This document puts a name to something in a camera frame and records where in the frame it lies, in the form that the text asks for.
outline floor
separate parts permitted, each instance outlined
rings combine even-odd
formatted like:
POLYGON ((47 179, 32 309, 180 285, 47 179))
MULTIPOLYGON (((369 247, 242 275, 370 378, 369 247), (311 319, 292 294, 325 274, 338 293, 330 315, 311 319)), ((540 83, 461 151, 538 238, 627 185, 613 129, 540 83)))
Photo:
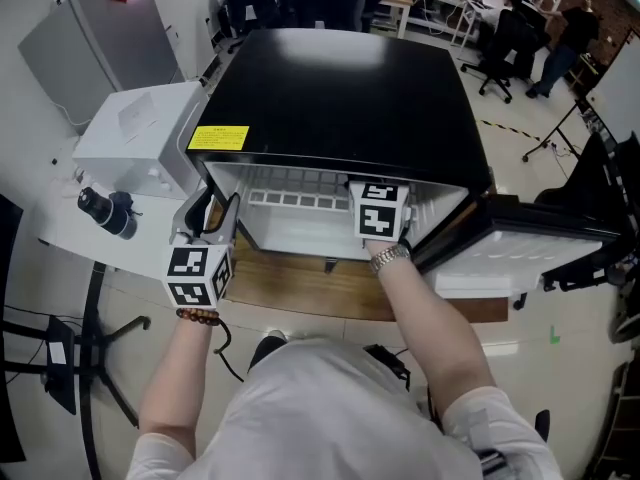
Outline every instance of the floor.
MULTIPOLYGON (((448 47, 448 41, 413 29, 407 31, 406 39, 448 47)), ((470 52, 464 54, 473 59, 470 52)), ((452 50, 452 55, 456 57, 458 50, 452 50)), ((540 52, 536 59, 534 79, 539 77, 545 55, 540 52)), ((543 138, 573 101, 564 83, 558 84, 548 100, 531 101, 524 96, 526 86, 514 82, 513 102, 505 105, 493 90, 484 97, 478 95, 481 80, 473 75, 461 74, 461 79, 478 120, 543 138)), ((478 129, 501 193, 532 201, 543 189, 562 185, 563 169, 569 174, 575 165, 572 157, 556 158, 551 149, 523 164, 520 158, 537 144, 534 139, 483 123, 478 123, 478 129)), ((588 134, 577 114, 567 120, 563 129, 572 143, 584 146, 588 134)), ((559 154, 565 154, 560 145, 559 154)), ((474 326, 498 385, 516 409, 531 422, 539 410, 551 410, 549 442, 567 479, 578 478, 588 462, 602 424, 611 373, 629 356, 627 345, 612 345, 607 338, 607 323, 615 302, 616 292, 609 286, 568 294, 537 291, 530 294, 524 310, 510 312, 508 322, 474 326)), ((227 358, 241 374, 246 372, 257 343, 272 329, 295 337, 327 335, 360 345, 379 343, 393 351, 404 347, 395 323, 347 321, 230 302, 223 302, 220 313, 233 333, 227 358)), ((113 378, 137 407, 175 325, 174 311, 160 282, 118 271, 105 276, 100 314, 107 329, 112 330, 137 315, 151 317, 148 331, 139 329, 125 336, 108 357, 113 378)), ((222 332, 215 329, 212 348, 222 340, 222 332)), ((401 357, 413 372, 413 385, 424 385, 424 376, 410 354, 401 357)), ((217 358, 210 357, 207 369, 205 404, 197 432, 200 450, 211 440, 239 386, 217 358)), ((123 478, 137 432, 99 383, 93 407, 103 478, 123 478)))

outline hand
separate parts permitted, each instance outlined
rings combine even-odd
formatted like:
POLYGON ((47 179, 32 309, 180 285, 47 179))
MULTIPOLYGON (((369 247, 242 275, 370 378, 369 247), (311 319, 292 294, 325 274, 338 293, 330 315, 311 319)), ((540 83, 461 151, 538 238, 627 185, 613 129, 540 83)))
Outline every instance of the hand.
POLYGON ((381 240, 365 240, 364 242, 369 254, 373 258, 376 254, 397 245, 396 242, 383 242, 381 240))

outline yellow warning label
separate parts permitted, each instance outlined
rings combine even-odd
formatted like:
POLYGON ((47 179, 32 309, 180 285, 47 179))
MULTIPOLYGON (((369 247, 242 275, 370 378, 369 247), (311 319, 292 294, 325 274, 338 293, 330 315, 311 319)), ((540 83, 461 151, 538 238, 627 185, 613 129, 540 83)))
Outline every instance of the yellow warning label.
POLYGON ((198 126, 187 149, 240 151, 247 133, 248 126, 198 126))

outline black fridge top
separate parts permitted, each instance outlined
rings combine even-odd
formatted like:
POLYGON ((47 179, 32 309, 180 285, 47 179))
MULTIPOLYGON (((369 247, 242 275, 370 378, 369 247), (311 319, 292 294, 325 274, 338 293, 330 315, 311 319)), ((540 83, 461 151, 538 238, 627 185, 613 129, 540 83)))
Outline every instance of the black fridge top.
POLYGON ((411 41, 336 30, 254 31, 198 123, 225 125, 249 127, 241 149, 236 142, 237 151, 198 150, 192 139, 189 156, 475 191, 491 184, 449 52, 411 41))

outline wristwatch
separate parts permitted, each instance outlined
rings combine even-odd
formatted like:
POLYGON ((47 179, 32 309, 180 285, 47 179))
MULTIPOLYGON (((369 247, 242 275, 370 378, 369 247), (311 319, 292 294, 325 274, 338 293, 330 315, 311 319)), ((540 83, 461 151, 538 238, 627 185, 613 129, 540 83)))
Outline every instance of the wristwatch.
POLYGON ((411 258, 409 249, 407 249, 402 244, 393 245, 388 249, 379 252, 373 258, 371 258, 369 265, 371 265, 371 270, 373 270, 373 273, 377 274, 382 267, 384 267, 387 263, 392 262, 396 258, 411 258))

